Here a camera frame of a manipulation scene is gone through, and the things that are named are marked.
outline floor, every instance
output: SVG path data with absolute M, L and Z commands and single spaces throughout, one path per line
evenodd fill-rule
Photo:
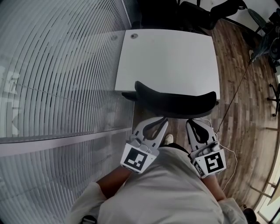
M 278 148 L 277 132 L 265 128 L 278 128 L 279 118 L 272 117 L 275 105 L 266 100 L 273 96 L 269 83 L 276 86 L 273 70 L 266 56 L 248 66 L 249 47 L 242 38 L 242 31 L 242 28 L 224 20 L 219 21 L 213 30 L 221 99 L 206 118 L 217 132 L 246 72 L 217 134 L 220 143 L 234 151 L 238 160 L 235 174 L 224 191 L 227 197 L 233 197 L 239 205 L 246 204 L 253 208 L 258 202 L 259 193 L 249 186 L 264 189 Z M 136 104 L 133 126 L 152 116 L 153 113 Z M 190 150 L 185 125 L 184 119 L 169 119 L 167 133 L 172 133 L 176 143 Z M 222 188 L 233 174 L 236 163 L 232 152 L 226 150 L 225 154 L 227 169 L 217 175 Z

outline white wall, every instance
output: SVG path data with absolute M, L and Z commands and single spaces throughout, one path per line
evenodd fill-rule
M 188 0 L 188 2 L 196 4 L 196 0 Z M 200 7 L 210 11 L 216 5 L 225 2 L 225 0 L 201 0 Z M 266 21 L 277 8 L 280 8 L 275 0 L 244 0 L 247 7 L 253 9 L 260 14 Z M 252 29 L 256 30 L 259 26 L 251 18 L 247 10 L 238 10 L 238 12 L 228 18 Z

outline person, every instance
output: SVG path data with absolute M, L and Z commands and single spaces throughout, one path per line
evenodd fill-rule
M 66 223 L 245 224 L 216 176 L 200 179 L 186 150 L 167 135 L 160 154 L 143 174 L 118 167 L 92 182 L 70 209 Z

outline chair backrest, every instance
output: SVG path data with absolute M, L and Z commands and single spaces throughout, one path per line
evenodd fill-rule
M 238 9 L 247 9 L 243 0 L 227 0 L 220 5 L 214 6 L 210 11 L 210 17 L 213 21 L 218 21 L 221 18 L 237 13 Z
M 139 81 L 135 82 L 137 101 L 156 115 L 191 119 L 210 114 L 216 105 L 215 92 L 201 96 L 160 93 Z

